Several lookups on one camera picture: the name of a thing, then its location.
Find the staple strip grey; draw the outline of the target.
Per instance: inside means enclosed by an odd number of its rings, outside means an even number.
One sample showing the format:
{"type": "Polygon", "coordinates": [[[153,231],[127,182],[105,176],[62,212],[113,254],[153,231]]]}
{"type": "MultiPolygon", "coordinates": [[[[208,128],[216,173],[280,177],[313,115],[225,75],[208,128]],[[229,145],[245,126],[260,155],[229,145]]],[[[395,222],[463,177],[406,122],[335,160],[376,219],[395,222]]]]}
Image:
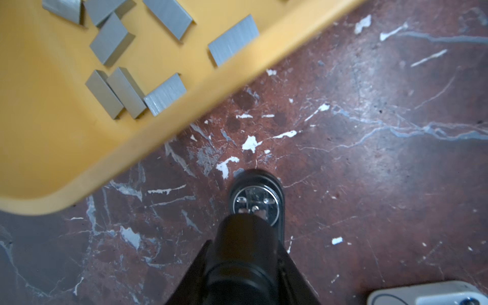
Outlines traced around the staple strip grey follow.
{"type": "Polygon", "coordinates": [[[143,3],[179,41],[193,22],[190,14],[175,0],[143,0],[143,3]]]}
{"type": "Polygon", "coordinates": [[[118,119],[125,108],[107,83],[104,71],[94,70],[85,85],[112,119],[118,119]]]}
{"type": "Polygon", "coordinates": [[[43,0],[42,7],[77,25],[83,25],[83,2],[81,0],[43,0]]]}
{"type": "Polygon", "coordinates": [[[135,5],[135,1],[132,0],[88,0],[84,2],[88,16],[98,28],[102,27],[112,14],[120,19],[135,5]]]}
{"type": "Polygon", "coordinates": [[[217,67],[220,67],[258,36],[259,30],[254,18],[248,15],[213,40],[208,49],[217,67]]]}
{"type": "Polygon", "coordinates": [[[91,42],[90,48],[102,65],[111,67],[134,38],[135,35],[127,30],[118,15],[112,13],[91,42]]]}
{"type": "Polygon", "coordinates": [[[175,73],[145,96],[144,102],[153,116],[159,115],[187,92],[179,73],[175,73]]]}
{"type": "Polygon", "coordinates": [[[133,119],[147,109],[142,90],[126,68],[116,68],[108,77],[108,84],[133,119]]]}

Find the black stapler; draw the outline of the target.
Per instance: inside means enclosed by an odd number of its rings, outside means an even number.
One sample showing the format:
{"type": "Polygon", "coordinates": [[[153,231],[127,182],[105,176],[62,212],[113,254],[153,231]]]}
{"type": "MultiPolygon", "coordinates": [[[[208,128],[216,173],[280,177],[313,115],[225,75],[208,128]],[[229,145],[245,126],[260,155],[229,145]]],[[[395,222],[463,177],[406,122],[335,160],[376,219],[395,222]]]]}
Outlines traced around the black stapler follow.
{"type": "Polygon", "coordinates": [[[285,240],[285,194],[279,179],[262,169],[240,172],[228,195],[231,214],[252,214],[264,219],[285,240]]]}

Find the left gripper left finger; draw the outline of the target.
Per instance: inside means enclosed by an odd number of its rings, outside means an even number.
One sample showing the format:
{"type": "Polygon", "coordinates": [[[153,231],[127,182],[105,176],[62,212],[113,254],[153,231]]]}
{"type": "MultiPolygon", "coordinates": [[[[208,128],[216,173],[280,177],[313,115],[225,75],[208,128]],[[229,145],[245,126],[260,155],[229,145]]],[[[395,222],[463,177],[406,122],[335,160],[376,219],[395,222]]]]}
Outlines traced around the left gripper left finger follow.
{"type": "Polygon", "coordinates": [[[166,305],[203,304],[203,287],[205,267],[207,264],[207,252],[211,245],[212,240],[207,240],[203,244],[176,290],[165,303],[166,305]]]}

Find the yellow plastic tray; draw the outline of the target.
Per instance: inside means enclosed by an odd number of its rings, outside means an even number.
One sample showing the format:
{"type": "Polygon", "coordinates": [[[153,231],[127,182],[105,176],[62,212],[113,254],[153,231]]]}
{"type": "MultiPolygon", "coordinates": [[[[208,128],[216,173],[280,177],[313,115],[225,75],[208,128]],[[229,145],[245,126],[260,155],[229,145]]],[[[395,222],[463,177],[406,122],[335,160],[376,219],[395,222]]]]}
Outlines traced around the yellow plastic tray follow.
{"type": "Polygon", "coordinates": [[[135,39],[116,61],[143,92],[179,73],[186,94],[161,114],[111,119],[86,87],[103,65],[98,28],[40,1],[1,2],[1,210],[37,216],[96,191],[215,108],[359,1],[181,1],[179,41],[142,1],[122,17],[135,39]],[[259,36],[217,67],[208,45],[251,15],[259,36]]]}

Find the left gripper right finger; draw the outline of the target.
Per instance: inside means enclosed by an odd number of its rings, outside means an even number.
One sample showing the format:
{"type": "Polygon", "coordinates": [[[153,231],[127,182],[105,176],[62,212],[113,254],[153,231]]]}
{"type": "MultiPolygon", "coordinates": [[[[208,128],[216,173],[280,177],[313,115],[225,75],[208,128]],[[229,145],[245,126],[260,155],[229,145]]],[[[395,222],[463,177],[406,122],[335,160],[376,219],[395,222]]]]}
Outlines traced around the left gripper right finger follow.
{"type": "Polygon", "coordinates": [[[278,304],[320,304],[281,243],[278,244],[277,259],[278,304]]]}

